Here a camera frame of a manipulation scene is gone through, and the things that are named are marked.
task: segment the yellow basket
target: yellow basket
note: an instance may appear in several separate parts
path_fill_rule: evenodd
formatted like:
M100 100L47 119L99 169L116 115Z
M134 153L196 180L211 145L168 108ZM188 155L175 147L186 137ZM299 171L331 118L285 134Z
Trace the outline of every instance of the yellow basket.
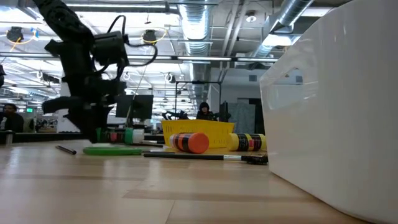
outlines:
M205 133L209 137L209 148L226 147L228 134L232 133L234 123L205 120L162 121L166 146L170 146L170 136L179 133Z

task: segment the green plate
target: green plate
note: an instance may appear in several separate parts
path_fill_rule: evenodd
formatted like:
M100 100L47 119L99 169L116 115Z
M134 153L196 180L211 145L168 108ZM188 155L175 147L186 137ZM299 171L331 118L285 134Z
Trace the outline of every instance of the green plate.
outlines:
M85 147L83 152L92 156L139 156L142 149L120 146Z

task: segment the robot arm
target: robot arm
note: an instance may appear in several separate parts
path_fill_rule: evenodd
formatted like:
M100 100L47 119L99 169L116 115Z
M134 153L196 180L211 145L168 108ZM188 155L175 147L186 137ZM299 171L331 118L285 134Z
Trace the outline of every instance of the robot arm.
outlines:
M39 8L46 23L62 39L62 42L51 40L45 46L45 50L60 58L65 73L62 82L68 84L71 95L44 102L43 111L54 113L60 109L68 109L65 117L91 142L96 142L96 130L106 127L108 113L112 109L109 105L114 104L115 96L123 94L127 87L126 83L119 79L124 68L129 66L124 46L124 44L130 45L128 36L120 31L110 32L120 17L123 17L125 25L126 17L118 16L108 33L93 35L61 0L33 0L33 2ZM155 60L157 48L153 47L155 54L152 60L143 65ZM96 71L94 60L103 66L101 70ZM103 80L101 74L112 64L118 66L116 78Z

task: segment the monitor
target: monitor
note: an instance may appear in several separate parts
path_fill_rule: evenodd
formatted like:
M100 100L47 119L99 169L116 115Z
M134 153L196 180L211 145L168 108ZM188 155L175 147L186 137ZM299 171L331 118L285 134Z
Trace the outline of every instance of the monitor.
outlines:
M154 104L153 95L123 95L116 98L116 117L127 118L129 107L131 106L131 118L151 119L152 105Z

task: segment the wooden table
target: wooden table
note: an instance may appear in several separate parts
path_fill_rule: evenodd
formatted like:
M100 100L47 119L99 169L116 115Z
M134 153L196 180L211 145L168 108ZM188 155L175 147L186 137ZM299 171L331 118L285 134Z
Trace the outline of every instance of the wooden table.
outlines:
M78 154L59 151L56 144ZM81 152L87 145L0 148L1 223L362 223L271 174L267 166L87 156Z

